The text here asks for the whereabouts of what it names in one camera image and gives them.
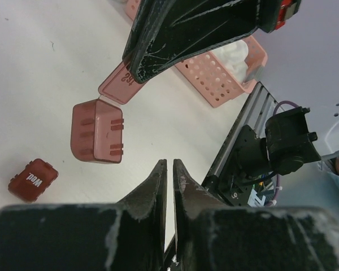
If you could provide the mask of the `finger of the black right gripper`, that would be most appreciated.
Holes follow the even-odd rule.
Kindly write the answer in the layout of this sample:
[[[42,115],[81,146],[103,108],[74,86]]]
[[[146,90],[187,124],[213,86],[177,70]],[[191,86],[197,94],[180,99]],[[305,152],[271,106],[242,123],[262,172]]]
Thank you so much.
[[[143,84],[180,61],[250,36],[274,31],[280,1],[140,1],[123,53]]]

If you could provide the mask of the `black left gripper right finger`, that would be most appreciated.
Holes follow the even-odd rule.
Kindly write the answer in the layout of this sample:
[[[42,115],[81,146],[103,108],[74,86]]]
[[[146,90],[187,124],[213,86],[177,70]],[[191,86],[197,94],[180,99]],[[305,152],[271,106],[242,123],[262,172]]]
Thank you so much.
[[[316,207],[230,207],[173,162],[182,270],[339,270],[339,225]]]

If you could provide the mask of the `red Sat pill box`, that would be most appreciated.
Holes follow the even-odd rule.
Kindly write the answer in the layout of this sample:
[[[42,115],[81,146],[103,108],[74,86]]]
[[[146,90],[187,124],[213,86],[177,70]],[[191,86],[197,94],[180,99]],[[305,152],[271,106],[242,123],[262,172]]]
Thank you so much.
[[[79,161],[119,164],[123,156],[124,117],[120,108],[143,87],[121,62],[98,87],[99,97],[72,110],[70,147]]]

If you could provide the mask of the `red Wed pill box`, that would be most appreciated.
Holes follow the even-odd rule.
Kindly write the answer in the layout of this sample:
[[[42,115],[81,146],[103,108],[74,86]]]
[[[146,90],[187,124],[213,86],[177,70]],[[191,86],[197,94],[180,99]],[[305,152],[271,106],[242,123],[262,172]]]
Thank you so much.
[[[52,165],[42,159],[34,159],[10,180],[8,191],[26,203],[33,203],[58,176]]]

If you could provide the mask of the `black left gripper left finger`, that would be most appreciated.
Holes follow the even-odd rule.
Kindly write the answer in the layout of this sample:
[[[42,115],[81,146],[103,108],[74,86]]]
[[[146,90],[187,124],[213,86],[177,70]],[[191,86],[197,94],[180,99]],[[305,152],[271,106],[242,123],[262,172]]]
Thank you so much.
[[[167,162],[117,203],[0,209],[0,270],[163,270]]]

